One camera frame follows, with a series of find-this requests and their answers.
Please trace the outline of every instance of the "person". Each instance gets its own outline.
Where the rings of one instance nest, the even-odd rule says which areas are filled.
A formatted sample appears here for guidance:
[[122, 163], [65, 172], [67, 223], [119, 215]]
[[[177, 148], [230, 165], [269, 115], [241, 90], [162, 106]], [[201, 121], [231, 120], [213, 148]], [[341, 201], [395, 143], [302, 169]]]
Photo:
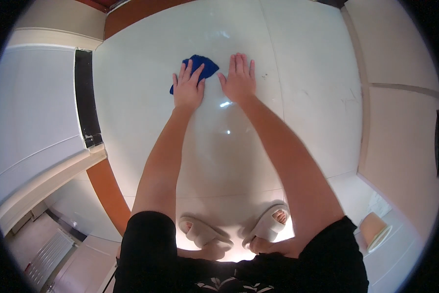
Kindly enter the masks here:
[[[230, 57], [224, 94], [255, 128], [287, 195], [288, 206], [272, 206], [244, 247], [251, 261], [218, 262], [219, 244], [231, 242], [201, 220], [187, 218], [181, 230], [202, 249], [176, 248], [176, 184], [187, 124], [200, 106], [204, 65], [192, 73], [192, 60], [174, 80], [172, 115], [141, 176], [131, 218], [121, 244], [114, 292], [367, 292], [363, 255], [334, 192], [295, 133], [255, 95], [255, 62]], [[295, 237], [273, 243], [288, 216]], [[194, 235], [190, 230], [196, 228]]]

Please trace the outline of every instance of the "blue cloth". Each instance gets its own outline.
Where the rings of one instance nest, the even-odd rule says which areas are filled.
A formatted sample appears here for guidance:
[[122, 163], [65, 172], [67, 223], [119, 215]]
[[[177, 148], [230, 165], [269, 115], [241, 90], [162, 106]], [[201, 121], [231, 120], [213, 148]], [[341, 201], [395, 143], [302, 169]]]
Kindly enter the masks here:
[[[204, 78], [209, 78], [219, 69], [218, 65], [216, 65], [215, 62], [211, 61], [210, 58], [199, 56], [199, 55], [193, 55], [192, 57], [190, 57], [190, 59], [192, 59], [192, 72], [190, 76], [192, 76], [192, 73], [194, 73], [195, 70], [197, 70], [200, 67], [200, 65], [202, 65], [202, 63], [205, 63], [205, 67], [203, 68], [202, 73], [200, 73], [198, 82], [200, 82]], [[185, 63], [185, 66], [187, 66], [188, 59], [183, 60], [182, 63]], [[170, 93], [171, 95], [174, 95], [174, 85], [171, 86]]]

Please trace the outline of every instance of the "hand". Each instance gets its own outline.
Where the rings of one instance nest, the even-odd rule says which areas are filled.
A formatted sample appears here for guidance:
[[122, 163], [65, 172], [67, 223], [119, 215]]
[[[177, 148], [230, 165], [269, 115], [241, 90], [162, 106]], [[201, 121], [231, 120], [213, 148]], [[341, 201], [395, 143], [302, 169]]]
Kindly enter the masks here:
[[222, 73], [218, 73], [218, 78], [224, 94], [231, 101], [240, 104], [255, 97], [255, 62], [251, 60], [249, 69], [246, 54], [231, 55], [228, 79]]
[[187, 107], [196, 110], [200, 106], [203, 99], [203, 92], [205, 91], [205, 79], [202, 79], [198, 84], [198, 78], [204, 67], [205, 64], [200, 65], [192, 76], [190, 76], [192, 72], [192, 60], [188, 60], [187, 68], [185, 68], [185, 63], [182, 63], [179, 80], [177, 80], [175, 73], [172, 74], [174, 106], [176, 108]]

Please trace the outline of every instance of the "right hand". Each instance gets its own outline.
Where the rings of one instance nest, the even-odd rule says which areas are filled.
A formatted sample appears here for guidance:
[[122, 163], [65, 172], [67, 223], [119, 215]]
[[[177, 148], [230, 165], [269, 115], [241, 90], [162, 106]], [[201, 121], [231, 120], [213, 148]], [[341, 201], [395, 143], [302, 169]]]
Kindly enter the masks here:
[[246, 54], [231, 55], [228, 79], [222, 73], [218, 73], [218, 78], [223, 93], [231, 101], [241, 104], [255, 97], [255, 62], [251, 60], [249, 69]]

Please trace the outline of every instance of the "slipper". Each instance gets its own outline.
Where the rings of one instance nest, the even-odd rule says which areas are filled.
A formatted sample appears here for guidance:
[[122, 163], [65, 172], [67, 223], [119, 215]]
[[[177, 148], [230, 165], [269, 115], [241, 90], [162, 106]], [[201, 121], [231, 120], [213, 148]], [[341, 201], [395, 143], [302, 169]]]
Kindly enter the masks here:
[[[190, 230], [187, 228], [187, 222], [192, 223]], [[228, 237], [193, 217], [181, 217], [179, 219], [179, 228], [184, 232], [185, 236], [187, 236], [187, 239], [193, 241], [200, 249], [213, 239], [217, 239], [219, 241], [218, 245], [225, 249], [225, 251], [228, 251], [234, 246], [234, 243], [229, 240]]]
[[252, 229], [251, 233], [242, 242], [242, 247], [249, 249], [249, 243], [255, 236], [263, 238], [269, 242], [273, 242], [278, 235], [278, 232], [285, 228], [285, 225], [275, 220], [272, 215], [282, 210], [286, 214], [286, 220], [289, 218], [289, 209], [284, 204], [275, 204], [268, 208], [259, 218], [257, 224]]

